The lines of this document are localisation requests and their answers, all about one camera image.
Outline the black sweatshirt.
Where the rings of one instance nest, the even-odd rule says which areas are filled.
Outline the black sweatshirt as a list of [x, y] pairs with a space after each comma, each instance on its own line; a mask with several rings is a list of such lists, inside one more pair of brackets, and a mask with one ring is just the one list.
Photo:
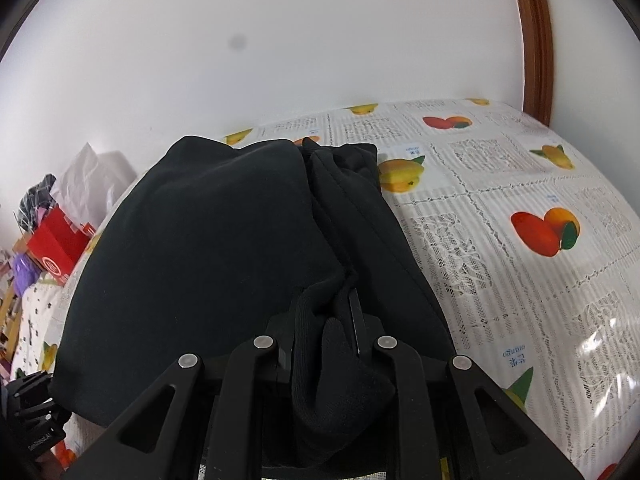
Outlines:
[[430, 358], [454, 354], [438, 301], [378, 183], [371, 144], [230, 148], [187, 136], [107, 222], [80, 274], [51, 392], [106, 426], [186, 352], [220, 358], [275, 316], [292, 378], [269, 404], [265, 468], [373, 468], [392, 386], [358, 356], [349, 300]]

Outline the white black dotted quilt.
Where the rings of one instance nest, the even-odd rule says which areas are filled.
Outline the white black dotted quilt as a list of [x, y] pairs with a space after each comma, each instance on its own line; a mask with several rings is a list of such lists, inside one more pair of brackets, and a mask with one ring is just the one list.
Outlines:
[[11, 379], [54, 369], [68, 309], [67, 290], [49, 273], [24, 292]]

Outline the purple plush item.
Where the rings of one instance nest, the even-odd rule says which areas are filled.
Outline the purple plush item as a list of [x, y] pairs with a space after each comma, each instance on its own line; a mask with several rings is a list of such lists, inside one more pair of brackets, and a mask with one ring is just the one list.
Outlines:
[[17, 254], [12, 263], [13, 270], [13, 286], [17, 296], [23, 296], [24, 292], [35, 284], [40, 277], [41, 271], [29, 255]]

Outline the plaid grey cloth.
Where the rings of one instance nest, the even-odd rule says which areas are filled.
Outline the plaid grey cloth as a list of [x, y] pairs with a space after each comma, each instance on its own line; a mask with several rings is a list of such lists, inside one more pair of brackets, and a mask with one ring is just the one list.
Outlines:
[[56, 201], [51, 195], [51, 188], [55, 181], [56, 177], [53, 174], [46, 174], [22, 197], [16, 214], [17, 224], [22, 231], [35, 232], [49, 211], [55, 208]]

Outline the fruit print tablecloth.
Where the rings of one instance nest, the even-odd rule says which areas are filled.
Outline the fruit print tablecloth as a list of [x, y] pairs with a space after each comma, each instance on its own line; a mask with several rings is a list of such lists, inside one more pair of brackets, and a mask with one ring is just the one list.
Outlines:
[[371, 144], [378, 183], [459, 350], [587, 479], [639, 432], [639, 218], [556, 133], [503, 103], [368, 104], [238, 132]]

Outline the brown wooden door frame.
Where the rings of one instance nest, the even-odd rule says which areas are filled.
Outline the brown wooden door frame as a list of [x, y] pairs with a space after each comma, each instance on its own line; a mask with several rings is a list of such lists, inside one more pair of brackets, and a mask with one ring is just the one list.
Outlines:
[[553, 32], [548, 0], [518, 0], [523, 56], [523, 110], [550, 125], [554, 90]]

